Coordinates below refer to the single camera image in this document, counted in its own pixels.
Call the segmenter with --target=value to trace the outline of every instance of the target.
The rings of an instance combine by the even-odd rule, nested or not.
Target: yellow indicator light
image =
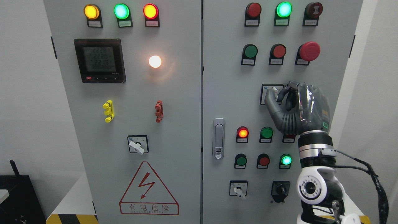
[[[88,4],[84,7],[84,14],[89,20],[95,20],[99,17],[100,10],[96,5]]]
[[[146,4],[144,6],[144,16],[147,17],[148,19],[154,19],[158,16],[159,14],[159,9],[156,5],[154,4]]]
[[[149,65],[152,68],[158,68],[160,65],[162,64],[162,59],[157,56],[157,55],[153,55],[152,57],[149,58]]]

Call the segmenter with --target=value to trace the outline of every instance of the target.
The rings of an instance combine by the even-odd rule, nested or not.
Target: illuminated orange light
[[[156,5],[149,3],[144,6],[144,16],[148,19],[154,19],[158,16],[159,9]]]
[[[245,138],[245,137],[247,137],[249,135],[249,132],[246,129],[242,129],[242,130],[239,131],[238,135],[241,138]]]

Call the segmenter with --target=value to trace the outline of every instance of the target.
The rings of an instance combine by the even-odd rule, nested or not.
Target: green indicator light
[[[239,166],[244,166],[244,165],[246,165],[246,163],[247,163],[247,160],[244,157],[239,157],[236,160],[236,164]]]
[[[290,16],[290,13],[292,13],[292,4],[290,4],[290,2],[279,3],[278,7],[276,8],[276,13],[282,18]]]
[[[272,131],[272,128],[270,128],[270,127],[265,127],[261,130],[261,136],[263,138],[271,138],[272,135],[273,135],[273,131]]]
[[[257,55],[257,48],[254,47],[253,45],[248,46],[245,49],[245,55],[246,55],[246,57],[249,57],[249,58],[255,57]]]
[[[283,165],[289,165],[290,163],[292,163],[292,157],[290,157],[289,155],[284,155],[281,158],[281,162]]]
[[[118,19],[124,20],[130,14],[129,8],[125,4],[117,4],[115,6],[115,15]]]

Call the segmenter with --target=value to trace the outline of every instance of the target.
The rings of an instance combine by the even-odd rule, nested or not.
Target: red push button
[[[317,42],[307,42],[300,47],[300,57],[306,61],[315,60],[321,53],[321,47]]]
[[[261,5],[258,3],[250,3],[246,8],[246,14],[251,18],[256,18],[261,13]]]
[[[310,3],[307,5],[307,7],[305,7],[305,14],[312,19],[319,18],[319,16],[322,14],[322,11],[323,6],[319,2]]]
[[[259,163],[262,166],[267,166],[269,164],[269,158],[263,157],[263,158],[260,159]]]
[[[286,54],[286,47],[282,44],[274,45],[271,52],[274,57],[281,58]]]

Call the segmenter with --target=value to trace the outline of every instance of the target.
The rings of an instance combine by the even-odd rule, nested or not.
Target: robotic arm
[[[286,95],[285,112],[278,102],[282,102]],[[313,85],[289,82],[277,97],[272,90],[267,90],[265,104],[280,132],[300,135],[298,147],[302,170],[296,187],[303,211],[297,217],[297,223],[360,224],[357,214],[344,215],[344,188],[333,168],[337,151],[328,134],[330,109],[323,93]],[[316,216],[314,205],[333,209],[335,219]]]

